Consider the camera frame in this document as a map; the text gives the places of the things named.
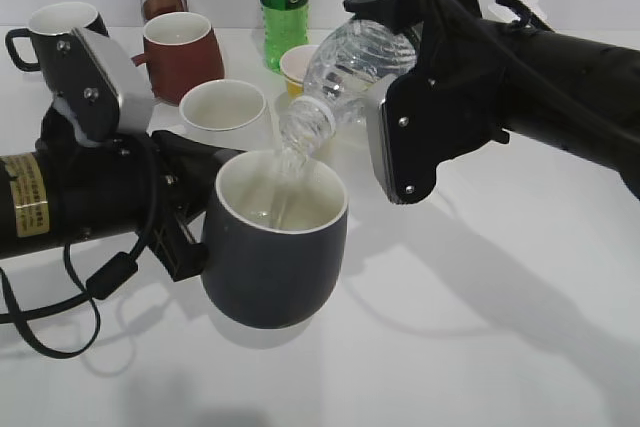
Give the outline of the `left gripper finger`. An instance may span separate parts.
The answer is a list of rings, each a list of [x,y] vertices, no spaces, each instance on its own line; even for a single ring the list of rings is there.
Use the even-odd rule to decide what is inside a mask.
[[[219,170],[243,153],[188,140],[169,130],[153,132],[151,140],[157,148],[169,203],[184,217],[198,217],[206,210]]]
[[[208,249],[198,242],[181,212],[162,206],[154,223],[149,250],[173,281],[199,276],[208,259]]]

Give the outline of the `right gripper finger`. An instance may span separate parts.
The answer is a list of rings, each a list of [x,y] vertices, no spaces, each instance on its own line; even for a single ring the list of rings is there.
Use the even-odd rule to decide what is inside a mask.
[[[344,0],[355,19],[376,22],[391,31],[403,31],[426,17],[427,0]]]
[[[421,74],[389,74],[375,82],[367,91],[367,111],[379,110],[383,103],[413,105],[426,97],[430,81]]]

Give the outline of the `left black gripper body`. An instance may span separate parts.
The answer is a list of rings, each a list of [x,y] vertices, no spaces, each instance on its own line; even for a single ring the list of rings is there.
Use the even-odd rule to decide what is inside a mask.
[[[134,232],[148,247],[159,210],[173,209],[151,135],[119,134],[98,147],[83,147],[52,103],[37,141],[49,219],[38,245],[59,247]]]

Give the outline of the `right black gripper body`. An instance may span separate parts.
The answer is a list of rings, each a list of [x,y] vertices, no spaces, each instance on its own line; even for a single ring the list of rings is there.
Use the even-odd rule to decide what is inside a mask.
[[[414,103],[428,152],[440,164],[485,144],[507,142],[497,119],[496,103],[504,68],[484,23],[457,0],[429,0],[434,33],[407,74],[430,81],[423,100]]]

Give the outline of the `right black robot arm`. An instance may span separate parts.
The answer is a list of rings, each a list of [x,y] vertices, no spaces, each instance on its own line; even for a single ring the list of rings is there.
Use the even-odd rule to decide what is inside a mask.
[[[519,0],[345,0],[393,33],[422,26],[414,66],[367,99],[375,176],[395,204],[428,197],[438,166],[512,133],[616,171],[639,190],[639,54],[554,31]]]

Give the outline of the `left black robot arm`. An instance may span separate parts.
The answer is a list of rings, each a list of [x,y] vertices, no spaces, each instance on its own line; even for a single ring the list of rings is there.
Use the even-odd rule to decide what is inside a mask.
[[[35,151],[1,159],[1,256],[140,234],[151,219],[144,243],[171,279],[198,276],[208,253],[188,225],[206,210],[217,173],[238,153],[169,130],[116,133],[84,147],[71,124],[48,110]]]

